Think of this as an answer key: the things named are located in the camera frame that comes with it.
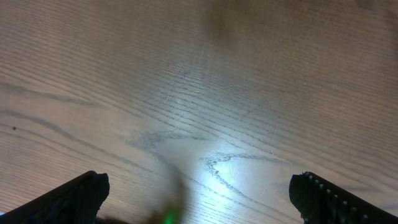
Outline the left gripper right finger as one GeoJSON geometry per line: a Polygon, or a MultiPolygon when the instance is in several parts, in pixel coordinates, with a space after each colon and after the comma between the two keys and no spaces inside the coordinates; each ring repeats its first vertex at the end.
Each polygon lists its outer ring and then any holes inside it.
{"type": "Polygon", "coordinates": [[[309,224],[397,224],[397,217],[312,172],[292,176],[289,198],[309,224]]]}

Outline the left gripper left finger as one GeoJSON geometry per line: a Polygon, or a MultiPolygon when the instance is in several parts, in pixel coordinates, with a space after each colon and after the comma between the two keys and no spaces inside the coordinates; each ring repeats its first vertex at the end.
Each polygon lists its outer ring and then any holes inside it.
{"type": "Polygon", "coordinates": [[[109,195],[106,173],[90,170],[46,194],[1,215],[1,224],[94,224],[109,195]]]}

